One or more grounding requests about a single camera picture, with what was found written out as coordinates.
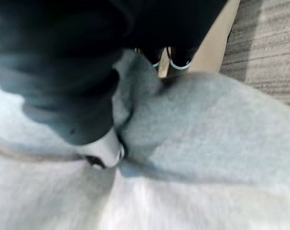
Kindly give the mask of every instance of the black sleeve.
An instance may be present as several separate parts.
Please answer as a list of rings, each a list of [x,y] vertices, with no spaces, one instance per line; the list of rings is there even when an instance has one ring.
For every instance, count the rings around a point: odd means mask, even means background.
[[[0,1],[0,88],[67,142],[98,140],[112,127],[123,20],[107,1],[25,2]]]

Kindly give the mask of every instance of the gray carpet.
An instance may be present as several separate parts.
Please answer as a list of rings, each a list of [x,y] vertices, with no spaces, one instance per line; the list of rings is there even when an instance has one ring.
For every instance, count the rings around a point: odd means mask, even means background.
[[[290,105],[290,0],[241,0],[221,72]]]

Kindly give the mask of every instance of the gray sweatpants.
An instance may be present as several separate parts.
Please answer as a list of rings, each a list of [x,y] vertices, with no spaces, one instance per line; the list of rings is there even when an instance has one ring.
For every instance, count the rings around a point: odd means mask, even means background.
[[[130,157],[96,171],[0,91],[0,230],[290,230],[290,108],[219,74],[118,65]]]

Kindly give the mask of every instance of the white shoe trim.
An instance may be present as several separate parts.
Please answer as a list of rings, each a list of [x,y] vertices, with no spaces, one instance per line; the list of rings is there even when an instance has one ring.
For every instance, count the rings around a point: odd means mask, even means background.
[[[177,70],[185,70],[185,69],[187,69],[188,67],[190,67],[191,64],[192,64],[192,62],[190,62],[190,63],[187,64],[186,66],[182,66],[182,67],[180,67],[180,66],[176,66],[176,65],[174,64],[174,62],[173,62],[172,59],[170,60],[170,65],[171,65],[174,69],[177,69]]]
[[[157,62],[156,64],[153,64],[153,67],[154,67],[154,68],[155,68],[155,67],[158,67],[159,64],[160,64],[160,62]]]

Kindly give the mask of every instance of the beige floor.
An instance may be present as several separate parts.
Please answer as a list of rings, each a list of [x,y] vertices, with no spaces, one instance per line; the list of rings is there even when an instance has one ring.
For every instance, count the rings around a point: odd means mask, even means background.
[[[219,72],[239,2],[240,0],[229,0],[225,5],[196,53],[190,71]],[[164,51],[159,70],[160,77],[166,76],[168,64],[167,54]]]

